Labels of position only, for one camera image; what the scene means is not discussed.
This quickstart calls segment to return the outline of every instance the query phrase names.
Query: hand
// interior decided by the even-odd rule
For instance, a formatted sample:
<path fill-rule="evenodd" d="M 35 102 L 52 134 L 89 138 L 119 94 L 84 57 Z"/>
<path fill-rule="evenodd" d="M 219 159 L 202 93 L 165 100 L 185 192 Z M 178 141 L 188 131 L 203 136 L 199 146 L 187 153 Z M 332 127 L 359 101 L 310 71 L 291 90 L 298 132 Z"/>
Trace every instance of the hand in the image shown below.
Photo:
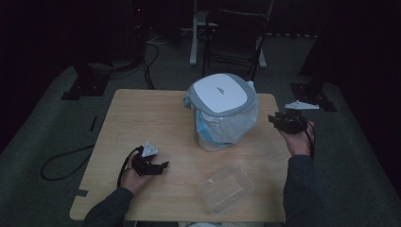
<path fill-rule="evenodd" d="M 137 195 L 153 178 L 153 176 L 139 176 L 131 165 L 133 156 L 135 156 L 135 154 L 131 155 L 127 163 L 127 169 L 124 171 L 123 177 L 121 179 L 121 186 L 129 189 L 132 194 Z"/>
<path fill-rule="evenodd" d="M 307 124 L 307 129 L 306 129 L 312 141 L 314 141 L 315 137 L 315 135 L 313 134 L 313 125 L 314 125 L 313 122 L 309 121 L 309 124 Z M 288 150 L 292 156 L 294 155 L 310 156 L 310 144 L 304 131 L 301 131 L 298 134 L 288 134 L 283 131 L 279 132 L 286 140 Z"/>

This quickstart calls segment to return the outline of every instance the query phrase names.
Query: black sleeve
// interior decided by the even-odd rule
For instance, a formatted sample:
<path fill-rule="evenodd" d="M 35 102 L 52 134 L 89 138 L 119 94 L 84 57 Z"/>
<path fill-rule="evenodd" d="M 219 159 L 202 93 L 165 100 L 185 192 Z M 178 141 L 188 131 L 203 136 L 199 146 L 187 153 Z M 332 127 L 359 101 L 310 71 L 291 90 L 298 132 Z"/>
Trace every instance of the black sleeve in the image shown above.
<path fill-rule="evenodd" d="M 133 194 L 130 190 L 119 187 L 104 201 L 94 206 L 86 215 L 82 227 L 113 227 L 118 224 L 130 209 Z"/>
<path fill-rule="evenodd" d="M 295 155 L 288 160 L 284 187 L 287 226 L 328 226 L 312 159 Z"/>

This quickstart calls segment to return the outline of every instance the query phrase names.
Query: wooden table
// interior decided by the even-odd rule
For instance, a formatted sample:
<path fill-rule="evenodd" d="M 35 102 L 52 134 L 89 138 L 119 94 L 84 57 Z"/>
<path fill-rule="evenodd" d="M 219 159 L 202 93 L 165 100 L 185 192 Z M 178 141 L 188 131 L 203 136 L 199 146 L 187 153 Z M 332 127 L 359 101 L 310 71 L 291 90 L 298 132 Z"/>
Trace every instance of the wooden table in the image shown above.
<path fill-rule="evenodd" d="M 159 150 L 154 164 L 169 161 L 131 202 L 127 220 L 155 221 L 284 221 L 283 188 L 289 152 L 268 121 L 277 111 L 272 95 L 258 95 L 257 125 L 228 148 L 207 152 L 193 136 L 192 113 L 183 106 L 183 91 L 118 90 L 107 113 L 92 157 L 70 211 L 84 219 L 88 211 L 116 188 L 119 170 L 134 148 L 147 141 Z M 198 185 L 224 167 L 240 164 L 255 184 L 250 197 L 228 213 L 213 216 Z"/>

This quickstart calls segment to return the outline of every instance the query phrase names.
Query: chair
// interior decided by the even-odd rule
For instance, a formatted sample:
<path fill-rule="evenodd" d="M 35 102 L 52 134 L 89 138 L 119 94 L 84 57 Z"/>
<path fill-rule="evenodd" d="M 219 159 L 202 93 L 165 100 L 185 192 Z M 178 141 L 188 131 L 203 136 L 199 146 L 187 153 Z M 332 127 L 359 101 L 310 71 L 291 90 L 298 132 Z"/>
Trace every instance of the chair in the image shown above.
<path fill-rule="evenodd" d="M 248 75 L 254 80 L 259 55 L 268 32 L 266 13 L 238 11 L 220 4 L 206 16 L 206 43 L 202 76 L 210 61 L 249 66 Z"/>

